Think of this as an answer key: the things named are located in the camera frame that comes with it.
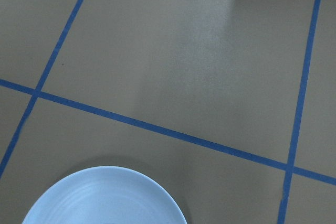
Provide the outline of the light blue plate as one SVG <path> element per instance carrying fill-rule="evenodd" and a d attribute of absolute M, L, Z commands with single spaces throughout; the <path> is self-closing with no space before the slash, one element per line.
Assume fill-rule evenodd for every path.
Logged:
<path fill-rule="evenodd" d="M 98 166 L 52 185 L 23 223 L 186 223 L 178 204 L 157 182 L 137 171 Z"/>

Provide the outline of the crossing blue tape strip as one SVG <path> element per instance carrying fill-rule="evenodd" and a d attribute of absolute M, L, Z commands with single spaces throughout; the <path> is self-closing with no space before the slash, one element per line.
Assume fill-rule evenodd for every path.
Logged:
<path fill-rule="evenodd" d="M 312 14 L 311 14 L 311 21 L 310 21 L 310 26 L 309 26 L 309 32 L 308 32 L 308 37 L 307 37 L 307 43 L 306 43 L 306 49 L 304 53 L 300 87 L 299 87 L 299 93 L 298 93 L 297 105 L 296 105 L 296 111 L 295 111 L 295 118 L 293 121 L 291 141 L 290 141 L 288 158 L 287 158 L 287 163 L 286 163 L 286 168 L 285 168 L 285 176 L 284 176 L 283 187 L 282 187 L 282 199 L 280 201 L 280 205 L 278 209 L 277 223 L 285 223 L 286 221 L 288 201 L 289 201 L 290 190 L 291 190 L 292 176 L 294 173 L 294 165 L 295 165 L 296 155 L 297 155 L 297 147 L 298 147 L 298 141 L 299 141 L 299 135 L 300 135 L 302 114 L 303 114 L 306 92 L 307 92 L 311 56 L 312 56 L 312 50 L 313 50 L 313 44 L 314 44 L 314 36 L 316 33 L 320 4 L 321 4 L 321 0 L 314 0 Z"/>
<path fill-rule="evenodd" d="M 18 123 L 18 126 L 16 127 L 16 130 L 11 138 L 11 141 L 9 142 L 8 144 L 8 147 L 4 153 L 4 156 L 1 160 L 1 175 L 4 173 L 7 165 L 8 165 L 8 162 L 13 154 L 13 151 L 18 143 L 18 140 L 19 140 L 19 136 L 20 136 L 20 133 L 26 123 L 26 121 L 28 120 L 40 94 L 41 94 L 41 91 L 45 85 L 45 82 L 50 74 L 50 71 L 57 59 L 57 56 L 68 36 L 68 33 L 69 31 L 71 30 L 71 27 L 78 15 L 78 12 L 79 10 L 81 9 L 81 6 L 83 4 L 84 0 L 77 0 L 70 15 L 69 15 L 69 18 L 67 19 L 67 22 L 60 34 L 60 37 L 54 47 L 54 49 L 52 50 L 52 53 L 44 67 L 44 70 L 37 82 L 37 85 L 35 88 L 31 89 L 31 88 L 28 88 L 26 86 L 23 86 L 23 85 L 20 85 L 20 84 L 16 84 L 16 83 L 13 83 L 13 82 L 10 82 L 10 81 L 7 81 L 7 80 L 1 80 L 1 85 L 6 87 L 6 88 L 9 88 L 9 89 L 12 89 L 14 91 L 22 91 L 24 92 L 25 94 L 29 94 L 30 95 L 30 99 L 29 99 L 29 102 L 27 104 L 27 107 Z"/>

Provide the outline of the long blue tape strip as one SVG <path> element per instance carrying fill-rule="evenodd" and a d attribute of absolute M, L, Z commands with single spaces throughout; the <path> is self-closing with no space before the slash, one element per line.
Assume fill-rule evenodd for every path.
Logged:
<path fill-rule="evenodd" d="M 12 89 L 12 90 L 15 90 L 15 91 L 19 91 L 21 93 L 29 94 L 29 95 L 33 95 L 34 92 L 35 92 L 35 90 L 33 88 L 29 88 L 29 87 L 26 87 L 26 86 L 23 86 L 23 85 L 20 85 L 20 84 L 16 84 L 16 83 L 13 83 L 13 82 L 10 82 L 10 81 L 7 81 L 7 80 L 3 80 L 3 79 L 1 79 L 1 86 Z M 84 103 L 80 103 L 80 102 L 77 102 L 77 101 L 73 101 L 73 100 L 63 98 L 63 97 L 59 97 L 57 95 L 53 95 L 53 94 L 46 93 L 46 92 L 41 92 L 38 95 L 38 98 L 42 98 L 42 99 L 47 100 L 47 101 L 55 102 L 57 104 L 61 104 L 61 105 L 64 105 L 64 106 L 67 106 L 67 107 L 70 107 L 70 108 L 73 108 L 73 109 L 77 109 L 77 110 L 80 110 L 80 111 L 85 111 L 85 112 L 88 112 L 90 114 L 98 115 L 98 116 L 108 118 L 108 119 L 111 119 L 111 120 L 115 120 L 115 121 L 118 121 L 118 122 L 121 122 L 121 123 L 125 123 L 125 124 L 128 124 L 128 125 L 139 127 L 141 129 L 148 130 L 148 131 L 151 131 L 151 132 L 155 132 L 155 133 L 158 133 L 158 134 L 161 134 L 161 135 L 169 136 L 169 137 L 172 137 L 172 138 L 175 138 L 175 139 L 178 139 L 178 140 L 193 143 L 193 144 L 205 147 L 205 148 L 209 148 L 209 149 L 212 149 L 212 150 L 215 150 L 215 151 L 226 153 L 226 154 L 229 154 L 231 156 L 236 156 L 236 157 L 239 157 L 239 158 L 242 158 L 242 159 L 245 159 L 245 160 L 249 160 L 249 161 L 252 161 L 252 162 L 255 162 L 255 163 L 263 164 L 263 165 L 273 167 L 273 168 L 276 168 L 276 169 L 280 169 L 280 170 L 286 170 L 287 164 L 285 164 L 283 162 L 280 162 L 280 161 L 276 161 L 274 159 L 262 157 L 262 156 L 259 156 L 259 155 L 256 155 L 256 154 L 252 154 L 252 153 L 249 153 L 249 152 L 238 150 L 236 148 L 232 148 L 232 147 L 229 147 L 229 146 L 225 146 L 225 145 L 222 145 L 222 144 L 211 142 L 211 141 L 199 138 L 199 137 L 191 136 L 191 135 L 184 134 L 184 133 L 181 133 L 181 132 L 177 132 L 177 131 L 174 131 L 174 130 L 170 130 L 170 129 L 167 129 L 167 128 L 164 128 L 164 127 L 161 127 L 161 126 L 158 126 L 158 125 L 154 125 L 154 124 L 147 123 L 147 122 L 144 122 L 144 121 L 136 120 L 136 119 L 133 119 L 133 118 L 121 115 L 121 114 L 113 113 L 113 112 L 103 110 L 103 109 L 100 109 L 100 108 L 96 108 L 96 107 L 93 107 L 93 106 L 90 106 L 90 105 L 87 105 L 87 104 L 84 104 Z M 296 166 L 293 167 L 293 173 L 296 174 L 296 175 L 299 175 L 299 176 L 303 176 L 303 177 L 306 177 L 306 178 L 318 180 L 320 182 L 323 182 L 323 183 L 326 183 L 326 184 L 331 184 L 331 185 L 335 186 L 335 177 L 331 177 L 331 176 L 327 176 L 327 175 L 324 175 L 324 174 L 316 173 L 316 172 L 313 172 L 313 171 L 310 171 L 310 170 L 307 170 L 307 169 L 304 169 L 304 168 L 296 167 Z"/>

